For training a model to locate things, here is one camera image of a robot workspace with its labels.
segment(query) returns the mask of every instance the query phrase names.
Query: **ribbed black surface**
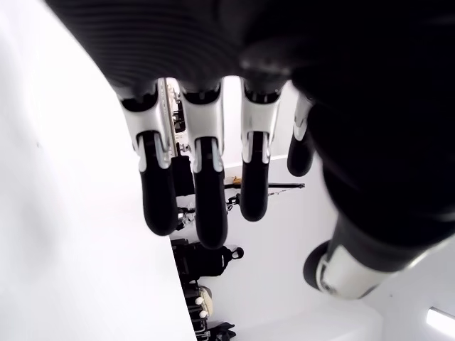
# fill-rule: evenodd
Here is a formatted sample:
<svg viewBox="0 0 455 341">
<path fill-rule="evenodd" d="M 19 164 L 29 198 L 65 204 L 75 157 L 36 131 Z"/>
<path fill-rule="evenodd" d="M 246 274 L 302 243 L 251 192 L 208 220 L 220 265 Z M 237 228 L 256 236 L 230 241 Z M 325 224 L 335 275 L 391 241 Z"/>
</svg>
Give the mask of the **ribbed black surface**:
<svg viewBox="0 0 455 341">
<path fill-rule="evenodd" d="M 238 74 L 239 48 L 180 1 L 47 2 L 114 86 Z"/>
</svg>

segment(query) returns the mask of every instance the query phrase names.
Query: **black rubber fingertip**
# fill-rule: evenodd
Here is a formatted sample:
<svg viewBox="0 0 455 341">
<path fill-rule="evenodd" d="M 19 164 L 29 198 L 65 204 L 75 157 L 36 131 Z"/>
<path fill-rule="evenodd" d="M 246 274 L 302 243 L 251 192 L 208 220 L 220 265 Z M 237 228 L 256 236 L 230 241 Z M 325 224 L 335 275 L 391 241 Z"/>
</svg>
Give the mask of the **black rubber fingertip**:
<svg viewBox="0 0 455 341">
<path fill-rule="evenodd" d="M 228 236 L 224 171 L 213 169 L 211 139 L 201 139 L 202 167 L 194 174 L 196 192 L 196 231 L 206 249 L 221 248 Z"/>
<path fill-rule="evenodd" d="M 305 134 L 301 141 L 296 140 L 292 134 L 291 145 L 287 156 L 287 169 L 293 175 L 301 177 L 306 175 L 313 163 L 314 149 L 309 141 L 309 135 Z"/>
<path fill-rule="evenodd" d="M 144 218 L 149 229 L 159 236 L 167 236 L 177 228 L 178 209 L 173 185 L 172 166 L 158 165 L 154 133 L 142 134 L 147 167 L 141 172 Z"/>
<path fill-rule="evenodd" d="M 252 159 L 243 162 L 240 211 L 249 222 L 265 216 L 268 202 L 269 164 L 262 162 L 263 133 L 254 132 Z"/>
<path fill-rule="evenodd" d="M 310 286 L 319 290 L 318 282 L 316 280 L 316 270 L 318 268 L 319 261 L 321 260 L 322 256 L 327 253 L 328 250 L 328 243 L 330 241 L 324 242 L 318 247 L 316 247 L 306 258 L 304 264 L 304 278 L 305 282 L 307 282 Z"/>
</svg>

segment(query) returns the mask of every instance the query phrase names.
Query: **black backpack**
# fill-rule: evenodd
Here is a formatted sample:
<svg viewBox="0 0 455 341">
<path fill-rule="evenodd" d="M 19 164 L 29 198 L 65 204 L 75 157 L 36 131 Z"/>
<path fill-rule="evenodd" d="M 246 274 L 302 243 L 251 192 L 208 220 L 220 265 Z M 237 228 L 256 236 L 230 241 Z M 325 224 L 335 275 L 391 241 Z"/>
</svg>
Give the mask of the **black backpack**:
<svg viewBox="0 0 455 341">
<path fill-rule="evenodd" d="M 173 251 L 178 273 L 186 283 L 204 276 L 219 276 L 231 260 L 241 259 L 244 255 L 241 247 L 234 251 L 227 247 L 209 250 L 201 243 L 177 245 L 173 243 Z"/>
</svg>

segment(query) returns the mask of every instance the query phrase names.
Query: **silver metal part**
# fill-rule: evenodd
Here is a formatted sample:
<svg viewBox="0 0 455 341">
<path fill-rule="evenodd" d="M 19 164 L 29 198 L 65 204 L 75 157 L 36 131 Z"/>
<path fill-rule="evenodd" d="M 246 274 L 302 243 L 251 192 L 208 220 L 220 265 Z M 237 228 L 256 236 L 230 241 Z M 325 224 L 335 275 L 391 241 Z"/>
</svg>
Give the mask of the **silver metal part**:
<svg viewBox="0 0 455 341">
<path fill-rule="evenodd" d="M 193 154 L 193 171 L 197 173 L 198 171 L 196 170 L 200 167 L 198 166 L 198 153 L 196 151 L 198 139 L 201 137 L 213 137 L 218 143 L 218 154 L 221 156 L 224 151 L 223 82 L 220 83 L 220 94 L 211 103 L 193 104 L 185 98 L 184 94 L 181 95 L 181 101 L 188 134 L 188 144 Z"/>
<path fill-rule="evenodd" d="M 139 148 L 139 135 L 145 131 L 155 131 L 159 136 L 160 143 L 156 146 L 161 146 L 161 150 L 157 155 L 161 156 L 158 160 L 160 167 L 163 169 L 171 165 L 171 153 L 173 142 L 171 140 L 171 130 L 168 127 L 167 113 L 163 107 L 163 97 L 158 96 L 155 105 L 143 112 L 131 112 L 122 105 L 123 114 L 127 121 L 129 135 L 133 143 L 133 148 L 136 153 L 143 158 L 145 156 L 144 146 Z M 139 167 L 145 170 L 146 163 L 143 160 L 139 162 Z"/>
<path fill-rule="evenodd" d="M 330 261 L 324 255 L 316 270 L 316 282 L 321 291 L 332 296 L 355 300 L 381 284 L 395 272 L 368 268 L 355 259 L 345 247 L 338 246 Z"/>
<path fill-rule="evenodd" d="M 194 154 L 193 172 L 199 173 L 202 170 L 202 151 L 200 139 L 196 140 Z M 215 172 L 223 171 L 223 160 L 221 158 L 220 149 L 218 148 L 218 144 L 215 138 L 212 139 L 212 162 Z"/>
<path fill-rule="evenodd" d="M 158 80 L 158 93 L 159 97 L 162 98 L 161 100 L 161 105 L 162 105 L 162 110 L 164 113 L 164 119 L 165 123 L 167 125 L 168 131 L 170 133 L 170 139 L 171 139 L 171 153 L 172 156 L 177 156 L 177 148 L 176 148 L 176 132 L 173 127 L 173 110 L 172 110 L 172 102 L 171 100 L 173 99 L 173 95 L 171 96 L 168 92 L 168 83 L 166 81 L 166 78 L 160 78 Z"/>
<path fill-rule="evenodd" d="M 306 131 L 306 120 L 308 118 L 310 108 L 311 102 L 303 94 L 299 94 L 294 117 L 294 137 L 297 141 L 304 139 Z"/>
<path fill-rule="evenodd" d="M 242 159 L 251 162 L 253 131 L 264 134 L 262 147 L 262 162 L 269 163 L 270 147 L 277 125 L 280 98 L 273 103 L 259 104 L 251 102 L 245 95 L 245 86 L 242 83 Z"/>
<path fill-rule="evenodd" d="M 213 161 L 213 170 L 215 172 L 223 171 L 223 160 L 221 158 L 220 151 L 215 139 L 212 139 L 212 161 Z"/>
</svg>

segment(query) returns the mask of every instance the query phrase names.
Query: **black object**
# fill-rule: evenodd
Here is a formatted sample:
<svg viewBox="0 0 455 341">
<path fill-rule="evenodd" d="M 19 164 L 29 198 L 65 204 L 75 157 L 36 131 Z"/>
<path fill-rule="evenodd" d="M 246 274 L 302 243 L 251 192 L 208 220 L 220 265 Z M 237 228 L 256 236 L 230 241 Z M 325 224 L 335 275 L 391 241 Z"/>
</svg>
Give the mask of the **black object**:
<svg viewBox="0 0 455 341">
<path fill-rule="evenodd" d="M 209 329 L 210 332 L 210 341 L 228 341 L 232 339 L 235 334 L 231 328 L 234 328 L 235 325 L 231 325 L 230 323 L 223 322 L 220 325 L 217 325 L 216 327 L 212 327 Z"/>
<path fill-rule="evenodd" d="M 179 144 L 177 144 L 177 153 L 177 157 L 172 158 L 172 173 L 176 196 L 194 194 L 190 158 L 181 155 Z"/>
<path fill-rule="evenodd" d="M 319 290 L 316 280 L 316 269 L 318 267 L 319 260 L 322 258 L 324 254 L 327 253 L 328 243 L 329 242 L 324 242 L 318 247 L 316 247 L 306 258 L 304 264 L 305 281 L 316 290 Z"/>
<path fill-rule="evenodd" d="M 219 249 L 228 236 L 224 172 L 213 167 L 212 138 L 200 139 L 201 170 L 194 173 L 196 189 L 196 231 L 207 249 Z"/>
<path fill-rule="evenodd" d="M 241 247 L 234 251 L 227 247 L 210 250 L 201 243 L 185 244 L 172 241 L 174 257 L 182 282 L 189 283 L 204 276 L 221 275 L 233 259 L 241 259 L 244 251 Z"/>
<path fill-rule="evenodd" d="M 291 145 L 287 156 L 287 169 L 293 176 L 306 175 L 313 163 L 314 148 L 311 145 L 309 134 L 305 134 L 298 141 L 292 134 Z"/>
<path fill-rule="evenodd" d="M 178 110 L 173 112 L 173 127 L 176 133 L 183 133 L 186 130 L 185 116 L 183 115 L 182 102 L 177 103 Z"/>
<path fill-rule="evenodd" d="M 174 190 L 172 165 L 163 169 L 156 158 L 154 132 L 141 134 L 147 167 L 141 172 L 144 217 L 150 230 L 166 236 L 177 228 L 177 201 Z"/>
<path fill-rule="evenodd" d="M 250 222 L 261 220 L 267 211 L 269 164 L 262 162 L 264 133 L 253 132 L 252 157 L 243 161 L 240 210 Z"/>
</svg>

